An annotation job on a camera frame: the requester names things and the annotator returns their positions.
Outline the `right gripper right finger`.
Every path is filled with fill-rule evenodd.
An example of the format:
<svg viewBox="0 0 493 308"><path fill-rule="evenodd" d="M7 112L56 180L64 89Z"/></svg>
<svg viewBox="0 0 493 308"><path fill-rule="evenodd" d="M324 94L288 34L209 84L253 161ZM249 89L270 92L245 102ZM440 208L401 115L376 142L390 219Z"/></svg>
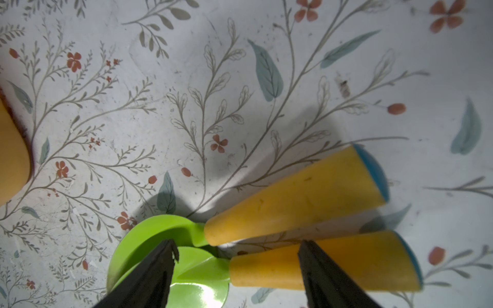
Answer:
<svg viewBox="0 0 493 308"><path fill-rule="evenodd" d="M300 245L299 263L310 308L380 308L314 241Z"/></svg>

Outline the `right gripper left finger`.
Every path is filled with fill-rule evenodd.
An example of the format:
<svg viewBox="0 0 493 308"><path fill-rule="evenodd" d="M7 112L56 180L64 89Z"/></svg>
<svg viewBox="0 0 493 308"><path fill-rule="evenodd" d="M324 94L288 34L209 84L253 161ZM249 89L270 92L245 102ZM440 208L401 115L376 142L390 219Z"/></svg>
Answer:
<svg viewBox="0 0 493 308"><path fill-rule="evenodd" d="M162 241L94 307L165 307L178 260L175 242L170 239Z"/></svg>

